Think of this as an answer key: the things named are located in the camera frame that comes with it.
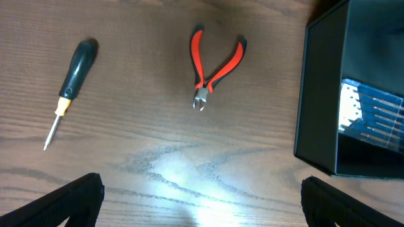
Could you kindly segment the blue drill bit set case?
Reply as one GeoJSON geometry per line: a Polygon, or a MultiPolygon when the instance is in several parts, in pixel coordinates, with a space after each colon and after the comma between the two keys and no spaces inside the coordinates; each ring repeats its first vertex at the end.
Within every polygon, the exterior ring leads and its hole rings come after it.
{"type": "Polygon", "coordinates": [[[403,97],[352,79],[343,79],[338,132],[402,153],[403,97]]]}

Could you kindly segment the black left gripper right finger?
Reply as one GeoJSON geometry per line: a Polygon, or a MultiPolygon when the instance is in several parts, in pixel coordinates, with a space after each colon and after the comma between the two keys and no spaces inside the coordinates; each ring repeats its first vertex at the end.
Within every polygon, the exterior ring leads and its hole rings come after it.
{"type": "Polygon", "coordinates": [[[403,223],[376,211],[317,177],[304,179],[300,194],[302,210],[310,227],[403,227],[403,223]]]}

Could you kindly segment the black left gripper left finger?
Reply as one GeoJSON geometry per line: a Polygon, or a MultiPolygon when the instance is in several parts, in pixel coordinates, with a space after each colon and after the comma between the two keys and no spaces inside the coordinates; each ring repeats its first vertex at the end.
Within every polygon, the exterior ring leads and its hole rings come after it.
{"type": "Polygon", "coordinates": [[[88,173],[63,187],[1,216],[1,226],[94,227],[105,187],[98,173],[88,173]]]}

